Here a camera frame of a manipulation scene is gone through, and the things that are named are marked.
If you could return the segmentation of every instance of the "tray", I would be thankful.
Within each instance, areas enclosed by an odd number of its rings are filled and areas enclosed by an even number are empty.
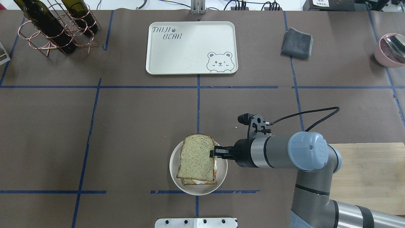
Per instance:
[[[154,22],[146,71],[152,75],[231,74],[238,69],[231,22]]]

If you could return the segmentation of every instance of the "metal stand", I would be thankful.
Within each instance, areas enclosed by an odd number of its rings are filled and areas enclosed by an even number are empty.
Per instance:
[[[205,14],[205,0],[191,0],[191,14]]]
[[[61,48],[69,45],[71,42],[73,42],[77,47],[82,48],[85,52],[87,52],[87,54],[90,54],[91,47],[100,46],[99,42],[94,38],[94,33],[93,33],[93,31],[90,30],[90,27],[97,24],[98,29],[101,29],[101,26],[98,23],[96,17],[92,13],[92,11],[90,10],[89,5],[86,4],[86,6],[88,8],[88,12],[86,13],[86,15],[84,15],[81,18],[75,18],[75,17],[72,17],[72,15],[70,15],[70,13],[66,9],[64,9],[63,4],[57,2],[56,0],[54,0],[53,4],[50,2],[50,0],[48,0],[48,3],[50,4],[49,9],[53,10],[53,12],[57,15],[56,19],[63,25],[64,30],[57,36],[48,37],[33,25],[36,32],[30,36],[26,36],[23,34],[22,30],[26,24],[32,24],[32,22],[30,20],[28,20],[27,22],[23,23],[20,26],[20,28],[18,29],[18,36],[20,36],[24,40],[27,40],[30,47],[32,47],[33,49],[39,50],[44,56],[49,57],[50,51],[55,50],[55,49],[59,49],[62,53],[67,55]],[[94,24],[92,24],[92,25],[87,25],[86,21],[83,20],[83,18],[89,14],[91,14],[92,17],[94,18]],[[84,27],[84,28],[79,27],[76,23],[77,20],[83,21],[86,24],[86,27]],[[53,42],[53,38],[58,37],[63,32],[66,33],[69,37],[71,37],[70,42],[67,43],[65,46],[57,46],[55,44],[55,42]],[[89,37],[85,36],[84,35],[85,32],[89,32],[90,36]],[[40,34],[43,37],[47,38],[49,41],[45,45],[38,47],[37,45],[34,44],[33,41],[35,38],[38,38],[38,39],[36,39],[38,41],[40,38],[39,37]]]

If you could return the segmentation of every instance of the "dark green bottle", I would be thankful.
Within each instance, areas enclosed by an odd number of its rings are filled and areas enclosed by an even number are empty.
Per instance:
[[[98,25],[96,23],[96,20],[93,18],[93,15],[88,13],[89,10],[87,9],[87,6],[83,0],[62,0],[62,2],[66,6],[66,9],[68,9],[72,17],[81,18],[83,20],[75,20],[79,28],[85,28],[87,24],[93,34],[97,33]],[[85,31],[84,34],[87,36],[91,36],[91,32],[89,31]]]
[[[45,4],[39,0],[14,0],[14,2],[45,36],[54,37],[50,40],[60,47],[60,51],[66,54],[74,52],[76,45],[72,38],[64,32],[64,27]]]

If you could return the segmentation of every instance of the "metal bracket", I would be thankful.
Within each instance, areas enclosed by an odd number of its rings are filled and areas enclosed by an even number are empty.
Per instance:
[[[191,0],[191,14],[205,14],[205,0]]]
[[[10,61],[10,56],[7,54],[6,49],[3,44],[0,42],[0,65]]]
[[[237,218],[170,218],[158,219],[155,228],[237,228]]]

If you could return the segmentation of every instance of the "white bowl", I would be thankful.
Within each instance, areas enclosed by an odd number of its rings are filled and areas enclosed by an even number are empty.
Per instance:
[[[172,156],[170,157],[170,162],[169,162],[169,169],[170,169],[170,176],[172,177],[173,182],[175,185],[182,190],[185,193],[188,193],[190,195],[194,196],[202,196],[202,195],[207,195],[213,191],[215,191],[217,188],[219,188],[222,184],[222,182],[225,180],[226,173],[228,172],[228,161],[225,159],[221,158],[216,158],[216,166],[217,166],[217,175],[216,175],[216,180],[217,184],[216,185],[186,185],[184,186],[181,183],[181,179],[177,178],[177,172],[179,170],[180,166],[180,150],[181,147],[183,146],[183,141],[181,141],[177,147],[173,150]]]

